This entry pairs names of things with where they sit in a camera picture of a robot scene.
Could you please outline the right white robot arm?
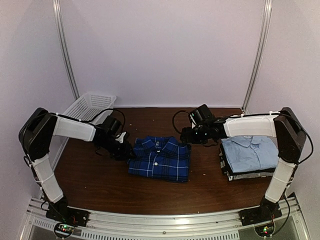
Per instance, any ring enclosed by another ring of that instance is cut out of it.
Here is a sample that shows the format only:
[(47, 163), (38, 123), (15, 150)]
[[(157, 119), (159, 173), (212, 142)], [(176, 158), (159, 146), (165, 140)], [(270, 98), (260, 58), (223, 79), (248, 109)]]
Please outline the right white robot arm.
[(191, 125), (181, 129), (180, 140), (203, 146), (209, 140), (220, 144), (221, 166), (230, 180), (272, 177), (264, 204), (256, 210), (259, 220), (268, 220), (293, 180), (308, 137), (292, 109), (216, 117), (203, 104), (189, 112), (188, 118)]

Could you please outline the light blue shirt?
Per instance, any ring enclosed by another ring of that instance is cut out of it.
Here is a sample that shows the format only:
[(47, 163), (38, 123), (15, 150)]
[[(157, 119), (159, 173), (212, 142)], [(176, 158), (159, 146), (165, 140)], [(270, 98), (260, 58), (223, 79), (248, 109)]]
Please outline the light blue shirt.
[(234, 173), (271, 169), (278, 164), (278, 149), (267, 136), (235, 136), (221, 143)]

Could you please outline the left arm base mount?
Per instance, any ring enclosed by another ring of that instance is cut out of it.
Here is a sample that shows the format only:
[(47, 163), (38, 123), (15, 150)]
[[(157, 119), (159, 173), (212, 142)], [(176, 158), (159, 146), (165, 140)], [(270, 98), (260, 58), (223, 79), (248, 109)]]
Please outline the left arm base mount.
[(48, 219), (68, 225), (86, 227), (89, 214), (87, 210), (69, 207), (68, 200), (64, 196), (56, 203), (48, 202), (48, 209), (45, 216)]

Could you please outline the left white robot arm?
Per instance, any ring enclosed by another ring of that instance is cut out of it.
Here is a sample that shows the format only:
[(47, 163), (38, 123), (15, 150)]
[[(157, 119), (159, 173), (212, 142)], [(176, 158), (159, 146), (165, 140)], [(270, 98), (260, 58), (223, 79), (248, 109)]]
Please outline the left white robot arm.
[(89, 120), (75, 119), (49, 112), (42, 107), (37, 108), (19, 131), (18, 139), (37, 184), (53, 204), (64, 197), (50, 161), (54, 137), (93, 143), (96, 147), (108, 151), (115, 160), (135, 157), (133, 147), (128, 141), (129, 133), (123, 130), (123, 124), (115, 117), (108, 115), (102, 123), (93, 124)]

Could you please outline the blue plaid long sleeve shirt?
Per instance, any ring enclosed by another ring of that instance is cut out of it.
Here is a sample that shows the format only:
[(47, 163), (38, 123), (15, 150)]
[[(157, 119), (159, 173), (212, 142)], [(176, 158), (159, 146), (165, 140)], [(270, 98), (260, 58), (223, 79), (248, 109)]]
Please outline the blue plaid long sleeve shirt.
[(169, 182), (189, 181), (191, 146), (173, 136), (147, 136), (135, 140), (135, 158), (128, 160), (128, 173)]

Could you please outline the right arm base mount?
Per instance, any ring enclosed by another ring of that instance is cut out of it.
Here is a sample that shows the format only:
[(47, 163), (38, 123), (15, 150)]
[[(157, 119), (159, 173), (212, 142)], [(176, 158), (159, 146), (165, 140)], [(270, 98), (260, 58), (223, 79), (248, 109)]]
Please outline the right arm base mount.
[(279, 218), (282, 215), (279, 203), (271, 202), (265, 197), (262, 198), (259, 206), (246, 208), (239, 212), (242, 226), (270, 222), (274, 218)]

